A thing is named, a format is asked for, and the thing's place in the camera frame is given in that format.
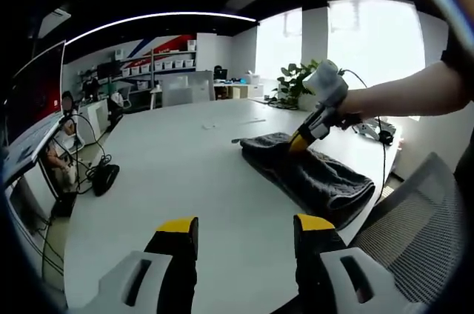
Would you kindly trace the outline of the person's right hand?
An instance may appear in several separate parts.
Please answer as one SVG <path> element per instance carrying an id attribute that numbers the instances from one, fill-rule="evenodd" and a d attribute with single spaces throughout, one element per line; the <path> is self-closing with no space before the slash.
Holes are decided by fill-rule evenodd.
<path id="1" fill-rule="evenodd" d="M 349 90 L 337 109 L 337 127 L 346 130 L 372 118 L 370 109 L 370 89 Z"/>

